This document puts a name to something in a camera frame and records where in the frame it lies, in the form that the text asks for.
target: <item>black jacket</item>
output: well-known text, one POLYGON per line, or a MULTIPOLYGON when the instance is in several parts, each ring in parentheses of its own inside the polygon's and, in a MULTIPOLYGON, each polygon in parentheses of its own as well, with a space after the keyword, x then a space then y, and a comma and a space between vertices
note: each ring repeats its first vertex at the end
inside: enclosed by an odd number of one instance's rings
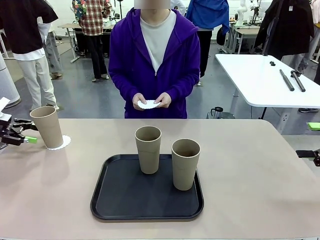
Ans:
POLYGON ((314 23, 308 0, 273 0, 265 12, 255 47, 266 41, 267 29, 276 16, 280 1, 284 2, 268 54, 279 59, 286 55, 308 53, 310 36, 314 36, 314 23))
POLYGON ((44 0, 0 1, 0 29, 4 29, 13 53, 27 54, 43 47, 38 17, 44 24, 58 19, 44 0))

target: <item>purple jacket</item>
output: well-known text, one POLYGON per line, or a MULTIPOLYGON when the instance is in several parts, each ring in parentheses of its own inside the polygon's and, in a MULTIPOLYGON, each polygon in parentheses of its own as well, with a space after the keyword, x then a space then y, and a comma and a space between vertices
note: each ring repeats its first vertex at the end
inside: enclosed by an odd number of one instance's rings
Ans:
POLYGON ((110 37, 109 74, 126 101, 127 119, 186 119, 186 97, 200 76, 198 28, 176 13, 176 23, 165 50, 163 63, 155 72, 140 26, 139 9, 131 9, 113 28, 110 37), (169 108, 135 110, 133 97, 141 93, 155 100, 163 92, 171 96, 169 108))

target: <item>cup rim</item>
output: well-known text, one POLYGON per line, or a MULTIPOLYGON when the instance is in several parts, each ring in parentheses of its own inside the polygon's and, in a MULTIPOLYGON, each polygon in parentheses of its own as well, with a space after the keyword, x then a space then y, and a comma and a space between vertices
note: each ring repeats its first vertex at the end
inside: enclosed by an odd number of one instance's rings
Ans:
POLYGON ((191 158, 194 158, 194 157, 200 155, 201 146, 200 146, 200 144, 199 144, 197 141, 195 141, 195 140, 193 140, 193 139, 190 139, 190 138, 180 138, 180 139, 174 141, 174 143, 172 143, 172 145, 171 145, 171 150, 172 150, 172 152, 173 152, 174 154, 176 154, 176 155, 179 156, 179 157, 182 157, 182 158, 185 158, 185 159, 191 159, 191 158), (176 153, 176 151, 174 150, 174 144, 175 144, 177 141, 180 141, 180 140, 189 140, 189 141, 195 142, 195 143, 198 144, 198 146, 199 146, 199 152, 198 152, 196 155, 193 155, 193 156, 182 156, 182 155, 176 153))
POLYGON ((30 112, 30 117, 33 118, 33 119, 42 119, 42 118, 46 118, 46 117, 49 117, 51 116, 52 114, 54 114, 57 110, 53 107, 53 106, 41 106, 41 107, 38 107, 34 110, 32 110, 30 112), (38 110, 38 109, 42 109, 42 108, 53 108, 54 111, 52 113, 50 113, 49 115, 46 115, 46 116, 32 116, 32 113, 35 111, 35 110, 38 110))
POLYGON ((135 137, 135 139, 137 139, 137 140, 139 140, 139 141, 141 141, 141 142, 143 142, 143 143, 152 143, 152 142, 155 142, 155 141, 157 141, 159 138, 161 138, 161 135, 162 135, 162 131, 161 131, 158 127, 156 127, 156 126, 150 126, 150 125, 139 127, 139 128, 134 132, 134 137, 135 137), (158 130, 160 131, 160 136, 159 136, 158 138, 156 138, 155 140, 151 140, 151 141, 145 141, 145 140, 141 140, 141 139, 137 138, 137 132, 138 132, 140 129, 142 129, 142 128, 147 128, 147 127, 152 127, 152 128, 158 129, 158 130))

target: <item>tray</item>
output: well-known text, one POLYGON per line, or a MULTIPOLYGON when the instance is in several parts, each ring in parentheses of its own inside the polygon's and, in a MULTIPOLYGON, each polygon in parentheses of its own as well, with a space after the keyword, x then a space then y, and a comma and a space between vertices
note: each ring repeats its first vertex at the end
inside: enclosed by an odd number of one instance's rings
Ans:
POLYGON ((172 157, 160 154, 159 170, 140 170, 137 154, 107 159, 98 178, 90 208, 102 220, 192 219, 204 208, 198 172, 188 191, 174 187, 172 157))

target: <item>white pants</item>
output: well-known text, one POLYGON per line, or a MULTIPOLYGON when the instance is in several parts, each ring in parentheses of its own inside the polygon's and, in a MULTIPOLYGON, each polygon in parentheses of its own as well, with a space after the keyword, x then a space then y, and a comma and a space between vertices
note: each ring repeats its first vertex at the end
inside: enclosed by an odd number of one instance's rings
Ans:
POLYGON ((319 39, 320 39, 320 28, 313 26, 314 28, 314 37, 310 37, 310 45, 308 53, 300 53, 293 56, 290 67, 299 72, 307 68, 308 62, 311 59, 312 55, 315 53, 319 39))
POLYGON ((26 85, 28 86, 32 97, 31 109, 34 110, 42 106, 41 89, 37 77, 39 78, 42 90, 44 91, 45 103, 54 106, 57 105, 46 56, 31 61, 18 60, 18 64, 22 69, 26 85))

